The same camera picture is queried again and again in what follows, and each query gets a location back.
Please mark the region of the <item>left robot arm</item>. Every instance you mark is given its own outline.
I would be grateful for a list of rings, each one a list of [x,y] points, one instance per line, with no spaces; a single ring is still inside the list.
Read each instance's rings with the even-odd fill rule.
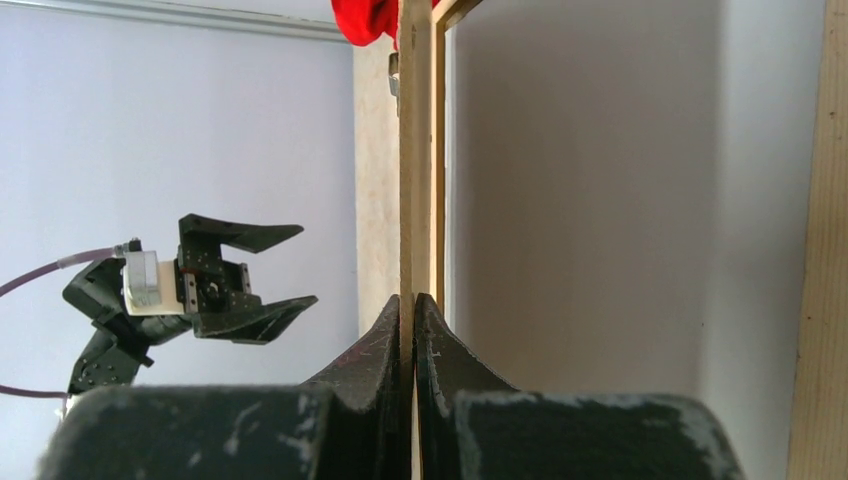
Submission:
[[[186,332],[201,339],[264,345],[277,339],[314,296],[269,304],[252,291],[249,267],[222,256],[224,245],[264,252],[303,230],[297,224],[254,225],[188,214],[178,222],[173,260],[131,241],[109,258],[92,261],[62,292],[91,320],[95,332],[74,364],[68,393],[129,385],[148,351]]]

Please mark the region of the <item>brown backing board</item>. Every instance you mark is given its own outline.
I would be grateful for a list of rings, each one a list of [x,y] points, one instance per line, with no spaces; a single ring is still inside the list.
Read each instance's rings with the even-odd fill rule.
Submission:
[[[416,295],[430,287],[430,80],[429,1],[400,3],[399,188],[400,362],[413,363]]]

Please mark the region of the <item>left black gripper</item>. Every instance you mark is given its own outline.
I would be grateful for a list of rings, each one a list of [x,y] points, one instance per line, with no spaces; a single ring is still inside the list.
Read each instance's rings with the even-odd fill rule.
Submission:
[[[277,339],[316,296],[262,305],[246,263],[222,257],[221,246],[261,253],[304,231],[297,224],[255,225],[189,214],[178,221],[177,297],[192,317],[196,338],[265,345]]]

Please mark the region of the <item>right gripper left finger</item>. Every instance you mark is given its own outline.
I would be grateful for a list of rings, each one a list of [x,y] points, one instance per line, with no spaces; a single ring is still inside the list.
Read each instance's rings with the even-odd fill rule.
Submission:
[[[298,385],[106,387],[71,409],[40,479],[407,479],[400,300]]]

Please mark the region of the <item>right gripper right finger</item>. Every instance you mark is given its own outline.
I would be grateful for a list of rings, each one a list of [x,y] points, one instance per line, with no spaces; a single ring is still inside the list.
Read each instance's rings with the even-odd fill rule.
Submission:
[[[668,394],[564,395],[514,387],[448,327],[415,307],[426,479],[740,479],[718,420]]]

